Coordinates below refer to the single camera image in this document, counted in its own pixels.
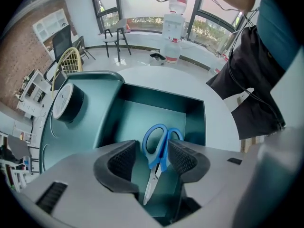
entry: blue scissors handle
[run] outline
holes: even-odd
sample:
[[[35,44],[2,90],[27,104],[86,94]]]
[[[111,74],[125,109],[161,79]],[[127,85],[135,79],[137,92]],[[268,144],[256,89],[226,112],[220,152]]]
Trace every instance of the blue scissors handle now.
[[[166,137],[166,145],[165,145],[165,149],[163,151],[163,156],[160,160],[160,164],[161,164],[161,171],[164,172],[167,170],[168,166],[170,165],[170,162],[169,162],[169,159],[168,159],[168,142],[169,142],[169,139],[171,138],[171,134],[172,133],[176,133],[178,138],[180,140],[184,140],[181,132],[177,129],[177,128],[170,128],[168,130],[168,134],[167,134],[167,137]]]
[[[147,142],[148,138],[151,135],[151,133],[155,130],[161,128],[163,130],[162,137],[156,147],[156,150],[153,154],[150,154],[147,150]],[[162,153],[162,150],[164,148],[165,142],[167,140],[168,130],[167,127],[164,124],[156,124],[152,128],[148,130],[148,132],[145,134],[143,141],[142,141],[142,152],[148,159],[148,165],[150,170],[153,169],[161,160],[160,154]]]

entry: yellow chair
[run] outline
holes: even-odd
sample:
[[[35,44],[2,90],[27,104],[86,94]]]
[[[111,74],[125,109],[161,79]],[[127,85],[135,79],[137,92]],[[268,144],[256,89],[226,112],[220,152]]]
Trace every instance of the yellow chair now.
[[[82,64],[81,64],[81,57],[79,54],[79,51],[75,47],[70,47],[68,50],[66,50],[60,60],[58,61],[57,68],[55,70],[54,79],[52,83],[52,98],[54,99],[54,86],[55,86],[55,80],[58,77],[58,75],[62,72],[58,72],[59,67],[61,67],[61,71],[68,75],[70,73],[75,72],[82,72]]]

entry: person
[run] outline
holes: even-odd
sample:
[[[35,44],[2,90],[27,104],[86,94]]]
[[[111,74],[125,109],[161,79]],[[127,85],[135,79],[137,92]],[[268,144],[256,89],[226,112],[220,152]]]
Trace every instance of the person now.
[[[245,13],[255,4],[255,0],[224,1]],[[271,134],[284,125],[270,91],[292,63],[299,47],[275,0],[261,0],[256,26],[243,30],[230,68],[240,86],[254,88],[254,95],[269,104],[275,113],[265,103],[249,96],[232,112],[240,139]],[[244,91],[233,80],[228,63],[207,85],[222,99]]]

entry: round container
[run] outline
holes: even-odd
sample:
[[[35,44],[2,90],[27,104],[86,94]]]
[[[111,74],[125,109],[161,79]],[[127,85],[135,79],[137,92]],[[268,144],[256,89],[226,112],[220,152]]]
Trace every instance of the round container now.
[[[170,0],[170,13],[183,14],[186,11],[187,0]]]
[[[56,120],[70,123],[77,116],[84,99],[84,93],[76,85],[68,83],[59,91],[53,106]]]
[[[168,63],[177,63],[181,55],[181,47],[178,44],[178,40],[174,38],[170,43],[165,47],[166,53],[166,62]]]

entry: roll of tape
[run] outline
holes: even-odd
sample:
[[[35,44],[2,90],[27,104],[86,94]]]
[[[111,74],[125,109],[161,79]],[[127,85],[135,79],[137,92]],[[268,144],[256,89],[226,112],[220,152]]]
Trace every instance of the roll of tape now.
[[[68,83],[59,91],[53,106],[53,117],[56,120],[70,123],[80,111],[84,92],[76,85]]]

